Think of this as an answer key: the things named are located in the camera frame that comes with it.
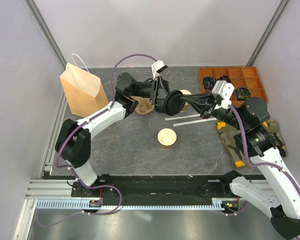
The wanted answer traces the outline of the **single brown paper cup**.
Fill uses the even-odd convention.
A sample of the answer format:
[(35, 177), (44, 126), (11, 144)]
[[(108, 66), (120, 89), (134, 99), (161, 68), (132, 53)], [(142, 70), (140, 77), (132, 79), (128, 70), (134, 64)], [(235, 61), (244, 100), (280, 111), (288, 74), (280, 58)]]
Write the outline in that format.
[(157, 140), (164, 150), (169, 150), (177, 140), (177, 134), (170, 128), (163, 128), (157, 134)]

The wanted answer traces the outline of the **stack of black lids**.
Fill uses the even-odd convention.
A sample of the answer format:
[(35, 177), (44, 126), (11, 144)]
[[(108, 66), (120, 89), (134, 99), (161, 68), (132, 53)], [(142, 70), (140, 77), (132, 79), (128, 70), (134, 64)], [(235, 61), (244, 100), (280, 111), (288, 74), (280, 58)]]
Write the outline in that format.
[(163, 106), (156, 105), (154, 108), (158, 113), (163, 113), (163, 114), (166, 113), (165, 108)]

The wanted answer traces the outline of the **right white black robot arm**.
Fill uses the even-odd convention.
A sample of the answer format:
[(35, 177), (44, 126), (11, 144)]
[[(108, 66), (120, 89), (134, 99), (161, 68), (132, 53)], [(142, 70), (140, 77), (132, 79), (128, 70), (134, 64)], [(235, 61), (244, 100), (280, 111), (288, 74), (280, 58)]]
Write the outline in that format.
[(215, 117), (239, 132), (234, 139), (243, 152), (247, 165), (258, 168), (275, 196), (252, 185), (237, 173), (228, 173), (219, 184), (225, 197), (233, 194), (261, 210), (269, 217), (273, 228), (285, 239), (300, 236), (300, 185), (281, 157), (275, 139), (268, 133), (264, 122), (270, 118), (267, 104), (258, 97), (247, 99), (236, 107), (215, 93), (184, 95), (176, 98), (181, 105), (188, 103), (200, 117)]

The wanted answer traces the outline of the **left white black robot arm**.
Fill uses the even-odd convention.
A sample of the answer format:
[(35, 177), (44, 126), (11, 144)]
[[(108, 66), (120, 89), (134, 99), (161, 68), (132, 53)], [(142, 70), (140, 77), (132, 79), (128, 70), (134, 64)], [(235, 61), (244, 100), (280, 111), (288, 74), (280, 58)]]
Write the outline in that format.
[(168, 81), (160, 75), (136, 81), (131, 74), (124, 72), (117, 77), (113, 101), (88, 117), (63, 122), (55, 151), (58, 158), (67, 162), (65, 167), (70, 168), (83, 183), (85, 194), (94, 197), (100, 191), (100, 185), (96, 182), (98, 176), (89, 162), (92, 139), (110, 125), (131, 115), (138, 105), (137, 97), (149, 99), (151, 105), (160, 108), (169, 92)]

